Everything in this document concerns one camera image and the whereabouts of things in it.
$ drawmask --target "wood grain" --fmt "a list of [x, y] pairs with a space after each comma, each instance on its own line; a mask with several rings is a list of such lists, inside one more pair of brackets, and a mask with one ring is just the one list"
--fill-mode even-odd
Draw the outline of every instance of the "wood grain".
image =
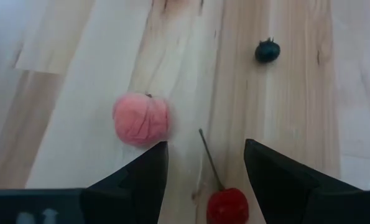
[[25, 186], [63, 75], [25, 72], [0, 135], [0, 189]]
[[66, 74], [95, 0], [40, 0], [16, 68]]
[[155, 1], [130, 91], [168, 99], [174, 128], [159, 223], [204, 223], [208, 181], [198, 128], [208, 132], [223, 1]]
[[27, 188], [87, 187], [144, 152], [118, 141], [111, 111], [128, 89], [151, 5], [95, 2]]
[[[329, 3], [96, 2], [27, 187], [86, 187], [141, 154], [116, 139], [110, 117], [115, 97], [139, 91], [168, 99], [175, 121], [160, 223], [206, 222], [216, 187], [198, 128], [227, 187], [250, 199], [250, 222], [263, 222], [246, 138], [338, 175]], [[253, 50], [269, 36], [282, 56], [257, 65]]]
[[29, 1], [0, 1], [0, 134], [22, 71], [14, 70], [27, 22]]
[[[330, 13], [329, 1], [225, 5], [209, 142], [224, 183], [249, 198], [250, 223], [264, 220], [243, 163], [246, 138], [339, 174]], [[253, 49], [268, 37], [282, 54], [271, 65], [258, 65]]]
[[332, 1], [343, 181], [370, 189], [370, 0]]

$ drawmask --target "light wood table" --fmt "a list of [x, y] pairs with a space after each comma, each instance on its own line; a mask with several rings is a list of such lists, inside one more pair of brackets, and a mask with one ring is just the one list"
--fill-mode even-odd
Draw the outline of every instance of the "light wood table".
[[[112, 105], [127, 91], [172, 107], [169, 176], [160, 223], [205, 223], [218, 172], [263, 218], [243, 163], [254, 138], [308, 166], [339, 174], [329, 1], [95, 1], [27, 182], [86, 187], [143, 153], [115, 136]], [[260, 40], [278, 61], [253, 61]]]
[[[0, 16], [0, 188], [87, 187], [140, 156], [111, 118], [138, 91], [173, 114], [160, 223], [205, 223], [216, 186], [198, 128], [250, 223], [264, 221], [246, 138], [370, 189], [370, 0], [21, 2], [5, 11], [22, 19]], [[268, 37], [281, 56], [258, 65]]]

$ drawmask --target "squishy ball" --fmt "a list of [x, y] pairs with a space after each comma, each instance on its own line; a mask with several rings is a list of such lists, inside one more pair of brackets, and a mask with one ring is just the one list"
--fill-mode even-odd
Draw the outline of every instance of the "squishy ball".
[[169, 107], [165, 100], [141, 93], [120, 97], [113, 108], [118, 138], [137, 147], [165, 140], [169, 131]]

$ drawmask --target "cherry stem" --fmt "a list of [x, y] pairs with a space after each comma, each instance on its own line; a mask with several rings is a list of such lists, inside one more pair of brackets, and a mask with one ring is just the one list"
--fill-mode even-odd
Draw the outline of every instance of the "cherry stem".
[[218, 173], [216, 172], [215, 165], [214, 165], [214, 162], [212, 161], [212, 157], [211, 157], [211, 154], [210, 154], [210, 150], [208, 149], [207, 142], [205, 141], [205, 138], [204, 138], [203, 130], [200, 128], [198, 130], [198, 132], [200, 133], [201, 139], [203, 140], [203, 144], [204, 144], [205, 151], [207, 152], [208, 160], [210, 161], [212, 171], [214, 172], [214, 176], [215, 176], [215, 179], [216, 179], [216, 183], [218, 184], [218, 189], [219, 189], [219, 191], [222, 191], [222, 190], [224, 190], [224, 186], [223, 186], [220, 178], [218, 177]]

